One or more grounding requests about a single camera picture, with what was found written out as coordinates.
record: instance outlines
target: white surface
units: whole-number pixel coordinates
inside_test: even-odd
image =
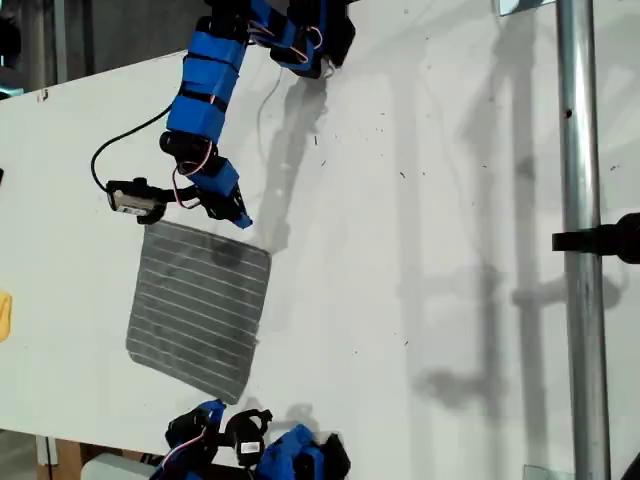
[[[617,220],[640,203],[640,5],[596,7],[604,217]],[[573,470],[563,258],[551,252],[554,14],[358,2],[358,37],[326,102],[288,72],[267,99],[279,69],[252,50],[220,151],[256,226],[168,212],[274,253],[239,407],[340,432],[353,479]],[[110,211],[88,169],[103,141],[171,101],[181,64],[170,56],[0,105],[0,288],[15,297],[0,427],[165,452],[168,421],[206,399],[127,356],[143,230]],[[163,128],[108,150],[102,178],[168,186]],[[605,271],[616,478],[640,450],[640,280],[617,260]]]
[[[55,438],[43,437],[36,435],[36,456],[38,465],[58,465],[58,446]]]

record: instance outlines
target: gray cloth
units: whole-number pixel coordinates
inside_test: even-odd
[[[127,350],[236,404],[249,379],[271,271],[265,251],[160,222],[145,230]]]

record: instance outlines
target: red and white wire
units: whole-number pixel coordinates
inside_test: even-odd
[[[250,23],[250,24],[252,25],[252,27],[253,27],[255,30],[257,30],[258,32],[266,33],[266,34],[268,34],[268,35],[271,35],[272,37],[275,37],[275,35],[274,35],[270,30],[268,30],[267,28],[264,28],[264,27],[263,27],[263,26],[261,26],[261,25],[258,25],[258,24],[257,24],[256,22],[254,22],[253,20],[251,20],[249,23]],[[249,29],[249,33],[256,33],[256,32],[255,32],[255,31],[252,31],[251,29]],[[304,65],[305,63],[309,63],[309,57],[307,57],[307,55],[306,55],[306,54],[302,53],[300,50],[298,50],[297,48],[295,48],[295,47],[293,47],[293,46],[291,46],[291,47],[289,47],[289,48],[290,48],[293,52],[295,52],[295,54],[298,56],[298,60],[300,61],[300,63],[301,63],[302,65]]]
[[[215,95],[211,95],[211,99],[209,100],[209,104],[213,105],[213,102],[215,101],[216,96]],[[193,170],[191,170],[188,173],[184,173],[183,175],[185,177],[190,177],[191,175],[198,173],[200,170],[202,170],[204,168],[204,166],[207,164],[207,162],[209,161],[209,158],[211,157],[211,151],[213,150],[213,141],[209,140],[209,146],[207,147],[207,152],[204,155],[204,159],[202,160],[202,162],[200,163],[195,163],[195,162],[182,162],[182,164],[185,163],[189,163],[189,164],[193,164],[196,165],[196,168],[194,168]],[[176,197],[176,202],[178,202],[178,205],[180,205],[182,208],[186,208],[187,210],[191,210],[193,208],[196,208],[198,205],[200,205],[200,201],[194,203],[193,205],[185,205],[184,203],[182,203],[182,200],[180,200],[180,195],[178,195],[178,185],[176,183],[176,173],[178,172],[178,165],[176,165],[176,168],[173,169],[173,174],[171,176],[171,180],[173,183],[173,194]]]
[[[167,456],[164,457],[164,460],[162,461],[162,463],[160,464],[160,466],[162,468],[165,467],[165,465],[167,464],[167,462],[169,461],[169,459],[176,454],[176,452],[179,452],[180,450],[182,450],[183,448],[188,447],[189,445],[193,445],[196,442],[199,442],[200,440],[202,440],[204,438],[204,434],[207,432],[207,427],[204,427],[202,429],[202,433],[200,435],[198,435],[196,438],[192,438],[191,440],[189,440],[188,442],[183,443],[180,446],[177,446],[176,448],[174,448],[173,450],[171,450],[169,453],[167,453]]]

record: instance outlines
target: black clamp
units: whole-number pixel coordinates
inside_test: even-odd
[[[252,418],[260,419],[260,427]],[[269,410],[248,410],[229,420],[224,432],[224,446],[235,449],[238,465],[246,468],[260,463],[265,450],[264,434],[272,420],[273,415]]]
[[[131,182],[107,182],[109,205],[115,212],[129,213],[138,217],[140,225],[152,225],[162,219],[167,203],[175,202],[173,190],[152,187],[146,178],[134,178]],[[178,190],[182,200],[193,200],[198,196],[196,187]]]
[[[617,255],[629,264],[640,264],[640,213],[629,213],[615,224],[553,235],[554,252]]]

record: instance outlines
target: black cable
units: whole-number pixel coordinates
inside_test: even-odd
[[[122,135],[118,135],[117,137],[114,137],[111,140],[109,140],[108,142],[104,143],[96,151],[96,153],[93,154],[93,158],[91,159],[91,175],[93,176],[93,180],[96,182],[96,185],[98,185],[98,187],[100,187],[100,190],[102,190],[103,192],[106,193],[107,188],[102,184],[102,182],[98,178],[98,175],[96,174],[96,160],[98,159],[98,155],[100,155],[104,151],[104,149],[107,148],[109,145],[113,145],[114,143],[119,142],[123,138],[126,138],[129,135],[133,135],[134,133],[139,132],[143,128],[147,128],[149,125],[157,122],[162,117],[164,117],[167,113],[169,113],[169,110],[171,110],[171,105],[169,105],[167,108],[165,108],[162,112],[160,112],[158,115],[156,115],[152,119],[147,120],[146,122],[144,122],[142,125],[138,125],[136,128],[134,128],[132,130],[129,130],[128,132],[123,133]]]
[[[53,480],[53,467],[51,466],[51,450],[49,449],[49,437],[44,437],[47,443],[47,471],[49,472],[49,480]]]

